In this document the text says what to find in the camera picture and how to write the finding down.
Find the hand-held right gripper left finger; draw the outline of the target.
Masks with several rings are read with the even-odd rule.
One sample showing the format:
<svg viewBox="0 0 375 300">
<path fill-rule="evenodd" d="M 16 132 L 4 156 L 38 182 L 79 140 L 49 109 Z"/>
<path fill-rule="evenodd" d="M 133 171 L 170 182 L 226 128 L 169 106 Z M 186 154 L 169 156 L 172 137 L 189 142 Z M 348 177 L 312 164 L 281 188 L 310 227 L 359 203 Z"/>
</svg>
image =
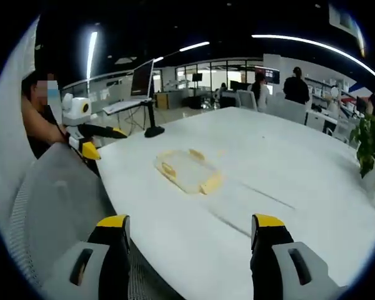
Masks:
<svg viewBox="0 0 375 300">
<path fill-rule="evenodd" d="M 70 247 L 42 286 L 47 299 L 127 299 L 130 277 L 130 218 L 99 221 L 86 242 Z"/>
</svg>

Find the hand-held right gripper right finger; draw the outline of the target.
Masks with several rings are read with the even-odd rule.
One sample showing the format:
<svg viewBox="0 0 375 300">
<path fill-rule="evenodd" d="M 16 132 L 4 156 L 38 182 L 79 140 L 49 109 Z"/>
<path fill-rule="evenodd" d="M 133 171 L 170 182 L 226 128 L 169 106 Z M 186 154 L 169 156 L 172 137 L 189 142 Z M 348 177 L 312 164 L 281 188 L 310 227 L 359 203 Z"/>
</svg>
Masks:
<svg viewBox="0 0 375 300">
<path fill-rule="evenodd" d="M 329 277 L 328 265 L 295 242 L 274 216 L 252 215 L 250 268 L 254 299 L 338 299 L 347 289 Z"/>
</svg>

